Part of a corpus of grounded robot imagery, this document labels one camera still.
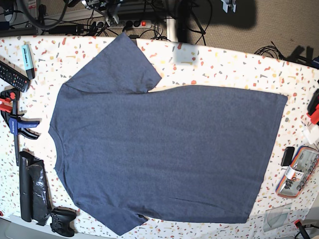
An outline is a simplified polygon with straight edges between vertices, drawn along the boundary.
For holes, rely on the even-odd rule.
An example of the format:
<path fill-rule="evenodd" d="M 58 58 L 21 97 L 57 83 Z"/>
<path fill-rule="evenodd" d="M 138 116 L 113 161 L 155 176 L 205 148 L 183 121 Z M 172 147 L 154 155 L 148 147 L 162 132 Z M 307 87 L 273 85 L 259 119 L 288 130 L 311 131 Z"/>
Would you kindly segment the blue black bar clamp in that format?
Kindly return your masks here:
<path fill-rule="evenodd" d="M 20 91 L 16 88 L 2 91 L 0 93 L 0 114 L 9 127 L 10 133 L 14 135 L 14 149 L 16 165 L 19 166 L 19 138 L 22 136 L 37 140 L 39 134 L 31 132 L 29 128 L 36 128 L 40 121 L 24 121 L 21 119 L 24 114 L 18 113 L 18 101 L 20 97 Z"/>

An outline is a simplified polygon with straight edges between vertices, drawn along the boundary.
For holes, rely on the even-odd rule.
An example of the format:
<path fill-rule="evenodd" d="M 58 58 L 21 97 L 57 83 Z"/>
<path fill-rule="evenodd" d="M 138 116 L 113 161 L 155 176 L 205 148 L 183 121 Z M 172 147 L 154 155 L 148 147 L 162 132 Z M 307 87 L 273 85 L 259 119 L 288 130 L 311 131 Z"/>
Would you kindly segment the mint green highlighter pen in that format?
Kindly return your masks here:
<path fill-rule="evenodd" d="M 34 70 L 34 65 L 33 65 L 29 46 L 25 44 L 21 48 L 22 48 L 22 58 L 24 62 L 24 68 L 27 73 L 27 77 L 29 80 L 32 80 L 35 78 L 35 70 Z"/>

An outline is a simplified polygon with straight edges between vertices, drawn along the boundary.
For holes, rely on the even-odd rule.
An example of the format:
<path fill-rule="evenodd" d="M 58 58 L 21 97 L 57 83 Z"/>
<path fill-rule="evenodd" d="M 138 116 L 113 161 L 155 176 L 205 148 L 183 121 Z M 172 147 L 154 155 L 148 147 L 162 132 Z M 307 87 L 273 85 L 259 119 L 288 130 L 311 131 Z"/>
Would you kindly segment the blue grey T-shirt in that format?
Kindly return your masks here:
<path fill-rule="evenodd" d="M 148 218 L 246 223 L 287 97 L 213 86 L 154 92 L 125 34 L 64 83 L 49 134 L 74 204 L 117 235 Z"/>

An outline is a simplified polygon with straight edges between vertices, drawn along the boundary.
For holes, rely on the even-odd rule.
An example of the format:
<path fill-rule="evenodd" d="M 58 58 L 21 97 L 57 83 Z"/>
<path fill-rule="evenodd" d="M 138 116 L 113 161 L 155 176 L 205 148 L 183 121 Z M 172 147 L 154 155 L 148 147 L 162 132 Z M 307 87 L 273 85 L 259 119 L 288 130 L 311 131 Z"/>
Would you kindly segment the small black box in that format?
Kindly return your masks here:
<path fill-rule="evenodd" d="M 284 150 L 284 155 L 282 157 L 281 166 L 287 167 L 291 164 L 293 156 L 294 156 L 295 148 L 294 147 L 286 147 Z"/>

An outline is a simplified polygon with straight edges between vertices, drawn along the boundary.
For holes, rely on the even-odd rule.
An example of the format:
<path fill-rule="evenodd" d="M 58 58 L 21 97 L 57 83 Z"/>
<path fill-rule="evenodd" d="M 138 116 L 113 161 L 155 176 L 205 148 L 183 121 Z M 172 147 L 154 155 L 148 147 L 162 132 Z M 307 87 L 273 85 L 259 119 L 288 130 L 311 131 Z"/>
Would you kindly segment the red black clamp bottom right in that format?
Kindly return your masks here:
<path fill-rule="evenodd" d="M 294 236 L 294 239 L 297 239 L 298 236 L 302 236 L 303 239 L 310 239 L 310 236 L 307 233 L 306 228 L 303 226 L 300 220 L 294 221 L 294 225 L 299 230 L 299 232 Z"/>

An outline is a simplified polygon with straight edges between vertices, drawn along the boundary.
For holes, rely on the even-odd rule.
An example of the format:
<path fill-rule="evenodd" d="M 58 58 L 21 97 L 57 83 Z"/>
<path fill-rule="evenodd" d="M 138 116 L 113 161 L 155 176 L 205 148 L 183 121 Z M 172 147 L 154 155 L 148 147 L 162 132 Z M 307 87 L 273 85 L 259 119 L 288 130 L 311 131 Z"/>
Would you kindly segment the clear plastic sheet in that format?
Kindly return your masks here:
<path fill-rule="evenodd" d="M 269 209 L 264 214 L 263 231 L 268 232 L 285 226 L 289 222 L 292 204 Z"/>

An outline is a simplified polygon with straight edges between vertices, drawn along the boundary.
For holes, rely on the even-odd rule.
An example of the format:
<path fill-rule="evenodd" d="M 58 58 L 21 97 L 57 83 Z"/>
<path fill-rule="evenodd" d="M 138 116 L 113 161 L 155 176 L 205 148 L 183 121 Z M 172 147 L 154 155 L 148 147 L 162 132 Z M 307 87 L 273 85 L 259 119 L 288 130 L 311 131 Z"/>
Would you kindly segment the white plastic connector piece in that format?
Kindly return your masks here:
<path fill-rule="evenodd" d="M 319 140 L 319 126 L 317 124 L 307 126 L 302 122 L 302 133 L 309 144 L 314 144 Z"/>

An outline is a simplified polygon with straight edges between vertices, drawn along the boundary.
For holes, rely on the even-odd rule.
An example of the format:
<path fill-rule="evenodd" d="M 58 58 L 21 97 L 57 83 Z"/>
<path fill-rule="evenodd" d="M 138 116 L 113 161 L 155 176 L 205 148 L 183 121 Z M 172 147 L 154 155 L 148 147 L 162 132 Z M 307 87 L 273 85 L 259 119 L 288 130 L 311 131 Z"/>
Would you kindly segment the black game controller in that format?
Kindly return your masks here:
<path fill-rule="evenodd" d="M 51 230 L 63 237 L 73 237 L 75 231 L 70 227 L 70 223 L 76 219 L 77 214 L 74 211 L 55 208 L 51 211 L 52 223 Z"/>

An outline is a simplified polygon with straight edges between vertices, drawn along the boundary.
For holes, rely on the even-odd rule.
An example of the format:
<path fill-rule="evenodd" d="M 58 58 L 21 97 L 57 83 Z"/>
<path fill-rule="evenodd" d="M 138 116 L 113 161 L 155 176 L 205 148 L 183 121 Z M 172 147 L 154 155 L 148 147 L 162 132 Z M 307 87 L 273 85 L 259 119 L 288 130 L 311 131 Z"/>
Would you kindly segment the red black clamp right edge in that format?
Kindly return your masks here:
<path fill-rule="evenodd" d="M 316 89 L 314 92 L 308 107 L 307 107 L 307 116 L 310 118 L 311 123 L 319 124 L 319 89 Z"/>

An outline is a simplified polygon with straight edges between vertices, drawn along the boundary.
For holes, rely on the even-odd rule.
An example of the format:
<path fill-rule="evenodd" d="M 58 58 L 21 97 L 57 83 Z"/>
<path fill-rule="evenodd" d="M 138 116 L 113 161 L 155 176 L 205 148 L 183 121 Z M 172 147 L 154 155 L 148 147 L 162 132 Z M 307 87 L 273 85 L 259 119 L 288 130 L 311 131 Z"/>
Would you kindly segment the striped transparent pencil case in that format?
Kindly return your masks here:
<path fill-rule="evenodd" d="M 301 146 L 276 187 L 276 194 L 283 198 L 296 198 L 306 186 L 319 164 L 319 152 Z"/>

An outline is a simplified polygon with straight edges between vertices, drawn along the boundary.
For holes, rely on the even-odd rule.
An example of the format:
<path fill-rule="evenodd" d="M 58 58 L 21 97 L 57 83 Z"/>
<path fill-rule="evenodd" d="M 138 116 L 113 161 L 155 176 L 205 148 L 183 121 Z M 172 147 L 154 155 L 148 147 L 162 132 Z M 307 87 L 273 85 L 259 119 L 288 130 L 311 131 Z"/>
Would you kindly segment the white metal table leg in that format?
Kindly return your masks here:
<path fill-rule="evenodd" d="M 176 20 L 174 18 L 166 19 L 166 37 L 169 41 L 178 42 L 176 33 Z"/>

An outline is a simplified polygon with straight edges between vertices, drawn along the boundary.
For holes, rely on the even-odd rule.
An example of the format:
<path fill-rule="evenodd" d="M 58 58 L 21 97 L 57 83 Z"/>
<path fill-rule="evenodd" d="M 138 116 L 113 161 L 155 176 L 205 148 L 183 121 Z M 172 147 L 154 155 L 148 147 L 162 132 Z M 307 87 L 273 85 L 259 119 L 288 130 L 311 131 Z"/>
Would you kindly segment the white power strip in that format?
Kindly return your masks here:
<path fill-rule="evenodd" d="M 152 22 L 150 20 L 119 20 L 119 23 L 113 22 L 108 28 L 123 29 L 127 25 L 131 28 L 150 29 Z"/>

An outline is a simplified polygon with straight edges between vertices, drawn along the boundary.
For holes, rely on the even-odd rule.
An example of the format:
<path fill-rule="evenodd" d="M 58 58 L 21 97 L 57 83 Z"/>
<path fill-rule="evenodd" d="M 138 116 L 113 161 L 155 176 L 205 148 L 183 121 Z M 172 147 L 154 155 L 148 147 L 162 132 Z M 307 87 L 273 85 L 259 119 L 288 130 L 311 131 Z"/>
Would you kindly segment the black TV remote control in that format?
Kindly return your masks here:
<path fill-rule="evenodd" d="M 0 78 L 23 93 L 25 93 L 30 86 L 28 77 L 2 61 L 0 62 Z"/>

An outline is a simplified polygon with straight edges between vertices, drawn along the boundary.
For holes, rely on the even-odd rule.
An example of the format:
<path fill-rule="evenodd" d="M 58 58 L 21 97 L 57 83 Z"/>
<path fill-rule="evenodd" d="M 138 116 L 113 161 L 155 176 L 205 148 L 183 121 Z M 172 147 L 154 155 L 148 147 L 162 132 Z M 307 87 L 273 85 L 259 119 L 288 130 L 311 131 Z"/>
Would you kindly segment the black plastic bag roll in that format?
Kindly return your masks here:
<path fill-rule="evenodd" d="M 44 226 L 52 210 L 44 162 L 26 151 L 19 152 L 19 192 L 21 218 Z"/>

